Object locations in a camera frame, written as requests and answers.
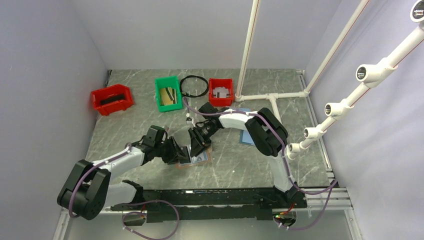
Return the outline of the black credit card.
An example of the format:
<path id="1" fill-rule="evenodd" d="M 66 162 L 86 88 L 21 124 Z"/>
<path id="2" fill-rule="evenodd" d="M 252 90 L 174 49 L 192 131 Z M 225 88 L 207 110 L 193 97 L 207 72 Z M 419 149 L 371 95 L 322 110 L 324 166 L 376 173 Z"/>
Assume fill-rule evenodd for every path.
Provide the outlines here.
<path id="1" fill-rule="evenodd" d="M 181 151 L 183 153 L 183 156 L 179 160 L 180 165 L 186 165 L 191 163 L 191 157 L 190 157 L 190 151 L 188 146 L 182 146 Z"/>

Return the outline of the brown card holder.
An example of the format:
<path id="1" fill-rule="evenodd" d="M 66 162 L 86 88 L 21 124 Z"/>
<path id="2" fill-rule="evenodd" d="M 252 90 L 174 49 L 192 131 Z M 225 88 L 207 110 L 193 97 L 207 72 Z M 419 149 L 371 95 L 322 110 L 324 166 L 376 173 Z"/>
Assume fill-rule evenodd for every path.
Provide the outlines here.
<path id="1" fill-rule="evenodd" d="M 191 146 L 190 145 L 187 145 L 187 146 L 188 146 L 189 154 L 190 154 Z M 197 166 L 197 165 L 201 165 L 201 164 L 210 162 L 211 159 L 212 159 L 211 158 L 212 150 L 213 149 L 211 147 L 209 147 L 197 156 L 191 156 L 190 155 L 191 163 L 181 165 L 178 161 L 178 163 L 176 164 L 176 168 L 177 169 L 185 169 L 185 168 L 194 167 L 194 166 Z"/>

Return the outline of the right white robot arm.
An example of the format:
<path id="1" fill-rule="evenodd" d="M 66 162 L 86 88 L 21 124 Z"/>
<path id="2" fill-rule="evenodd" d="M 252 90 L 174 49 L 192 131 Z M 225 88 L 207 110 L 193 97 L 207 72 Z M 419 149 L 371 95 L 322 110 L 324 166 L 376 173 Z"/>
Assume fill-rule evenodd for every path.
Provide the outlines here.
<path id="1" fill-rule="evenodd" d="M 204 121 L 188 129 L 191 156 L 198 156 L 209 148 L 212 144 L 211 137 L 218 130 L 247 131 L 256 149 L 268 159 L 273 186 L 277 192 L 276 203 L 287 208 L 295 201 L 295 196 L 299 193 L 298 185 L 285 157 L 289 134 L 271 110 L 266 107 L 259 111 L 242 111 L 231 107 L 217 109 L 206 102 L 196 113 L 203 116 Z"/>

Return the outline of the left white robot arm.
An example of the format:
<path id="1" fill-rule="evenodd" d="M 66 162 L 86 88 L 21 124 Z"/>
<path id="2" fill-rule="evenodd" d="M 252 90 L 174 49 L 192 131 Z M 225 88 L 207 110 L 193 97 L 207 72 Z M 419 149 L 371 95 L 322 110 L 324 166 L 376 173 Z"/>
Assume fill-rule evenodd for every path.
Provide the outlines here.
<path id="1" fill-rule="evenodd" d="M 112 156 L 89 162 L 79 160 L 73 166 L 56 202 L 68 210 L 72 218 L 94 219 L 105 207 L 127 206 L 139 209 L 145 203 L 144 188 L 131 180 L 111 181 L 131 169 L 141 167 L 155 158 L 173 165 L 188 160 L 186 148 L 157 125 L 152 125 L 139 141 L 129 142 Z"/>

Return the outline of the blue card holder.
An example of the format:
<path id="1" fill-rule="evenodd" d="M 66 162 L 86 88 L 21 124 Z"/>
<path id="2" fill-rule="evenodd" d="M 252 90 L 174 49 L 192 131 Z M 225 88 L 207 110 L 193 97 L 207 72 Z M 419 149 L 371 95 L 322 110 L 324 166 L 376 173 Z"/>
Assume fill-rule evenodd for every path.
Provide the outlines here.
<path id="1" fill-rule="evenodd" d="M 255 146 L 255 143 L 247 130 L 241 130 L 239 142 L 244 145 Z"/>

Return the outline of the white cards in red bin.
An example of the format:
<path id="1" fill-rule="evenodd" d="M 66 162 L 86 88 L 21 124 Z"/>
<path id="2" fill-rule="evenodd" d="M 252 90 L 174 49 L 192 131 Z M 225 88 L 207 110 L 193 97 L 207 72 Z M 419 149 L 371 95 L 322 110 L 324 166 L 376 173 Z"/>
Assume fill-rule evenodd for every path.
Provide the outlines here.
<path id="1" fill-rule="evenodd" d="M 216 87 L 212 90 L 212 97 L 218 99 L 225 99 L 231 96 L 230 90 L 225 87 Z"/>

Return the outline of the gold card in green bin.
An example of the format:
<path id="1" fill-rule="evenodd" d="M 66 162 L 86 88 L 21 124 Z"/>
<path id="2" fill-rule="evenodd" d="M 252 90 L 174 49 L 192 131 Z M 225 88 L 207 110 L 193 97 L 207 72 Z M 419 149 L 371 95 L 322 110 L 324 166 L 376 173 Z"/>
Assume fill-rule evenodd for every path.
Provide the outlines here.
<path id="1" fill-rule="evenodd" d="M 159 89 L 160 104 L 162 106 L 174 105 L 177 103 L 177 91 L 172 87 Z"/>

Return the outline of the right red bin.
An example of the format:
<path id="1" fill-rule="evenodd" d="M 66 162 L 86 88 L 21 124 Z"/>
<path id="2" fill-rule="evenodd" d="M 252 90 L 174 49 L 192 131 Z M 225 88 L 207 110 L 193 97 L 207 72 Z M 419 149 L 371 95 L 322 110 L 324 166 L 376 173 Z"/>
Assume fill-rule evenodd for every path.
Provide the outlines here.
<path id="1" fill-rule="evenodd" d="M 234 101 L 232 78 L 210 78 L 208 101 L 214 107 L 229 107 Z"/>

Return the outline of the red bin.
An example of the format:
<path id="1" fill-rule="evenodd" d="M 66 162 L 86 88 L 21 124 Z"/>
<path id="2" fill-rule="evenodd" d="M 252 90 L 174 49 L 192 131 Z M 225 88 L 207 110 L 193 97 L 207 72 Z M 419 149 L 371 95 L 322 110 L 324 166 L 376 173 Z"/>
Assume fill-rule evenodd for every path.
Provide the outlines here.
<path id="1" fill-rule="evenodd" d="M 232 78 L 210 78 L 208 101 L 214 107 L 229 107 L 234 101 Z"/>
<path id="2" fill-rule="evenodd" d="M 94 90 L 90 95 L 93 108 L 102 116 L 125 111 L 134 105 L 130 88 L 122 84 Z"/>

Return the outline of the green bin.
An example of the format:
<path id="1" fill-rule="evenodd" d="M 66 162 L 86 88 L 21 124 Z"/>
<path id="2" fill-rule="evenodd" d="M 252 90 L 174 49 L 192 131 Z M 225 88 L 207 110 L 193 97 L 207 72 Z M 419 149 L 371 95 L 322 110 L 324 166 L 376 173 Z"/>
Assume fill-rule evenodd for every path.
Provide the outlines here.
<path id="1" fill-rule="evenodd" d="M 176 75 L 156 78 L 154 83 L 159 112 L 164 113 L 183 108 L 180 82 Z"/>

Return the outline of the black base bar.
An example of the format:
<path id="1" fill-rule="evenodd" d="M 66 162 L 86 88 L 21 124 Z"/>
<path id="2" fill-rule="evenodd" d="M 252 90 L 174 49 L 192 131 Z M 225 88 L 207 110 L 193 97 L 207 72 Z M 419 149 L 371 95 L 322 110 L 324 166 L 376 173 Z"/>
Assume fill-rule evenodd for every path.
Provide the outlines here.
<path id="1" fill-rule="evenodd" d="M 180 220 L 256 219 L 271 221 L 277 210 L 305 209 L 306 196 L 295 188 L 275 187 L 145 190 L 142 203 L 110 209 L 146 212 L 148 223 Z"/>

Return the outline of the left red bin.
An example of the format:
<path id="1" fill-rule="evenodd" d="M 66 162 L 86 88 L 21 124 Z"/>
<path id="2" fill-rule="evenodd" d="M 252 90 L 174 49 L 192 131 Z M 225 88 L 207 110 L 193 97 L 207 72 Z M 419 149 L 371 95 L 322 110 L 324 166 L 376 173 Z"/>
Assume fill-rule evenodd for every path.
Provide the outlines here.
<path id="1" fill-rule="evenodd" d="M 102 116 L 125 111 L 134 105 L 130 88 L 122 84 L 94 90 L 90 95 L 93 108 Z"/>

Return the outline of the aluminium rail frame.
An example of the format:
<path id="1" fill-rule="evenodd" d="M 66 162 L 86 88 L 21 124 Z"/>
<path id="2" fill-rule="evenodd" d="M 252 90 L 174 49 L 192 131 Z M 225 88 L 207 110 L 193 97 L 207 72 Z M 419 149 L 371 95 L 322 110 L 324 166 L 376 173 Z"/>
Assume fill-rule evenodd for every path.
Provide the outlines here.
<path id="1" fill-rule="evenodd" d="M 309 195 L 307 208 L 291 210 L 296 222 L 290 229 L 273 220 L 257 217 L 165 220 L 144 223 L 125 230 L 122 218 L 126 211 L 106 208 L 93 220 L 72 218 L 66 209 L 60 214 L 55 240 L 139 240 L 139 232 L 149 238 L 172 240 L 361 240 L 362 234 L 354 208 L 345 188 L 331 193 Z"/>

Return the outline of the white pvc pipe frame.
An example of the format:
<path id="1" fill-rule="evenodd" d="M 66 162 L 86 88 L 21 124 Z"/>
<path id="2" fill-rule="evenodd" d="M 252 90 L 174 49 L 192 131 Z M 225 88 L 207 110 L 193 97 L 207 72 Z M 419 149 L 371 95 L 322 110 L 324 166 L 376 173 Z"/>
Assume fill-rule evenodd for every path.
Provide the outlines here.
<path id="1" fill-rule="evenodd" d="M 266 67 L 303 67 L 318 120 L 356 91 L 356 106 L 323 136 L 335 165 L 424 161 L 424 42 L 412 0 L 263 0 L 255 42 Z"/>

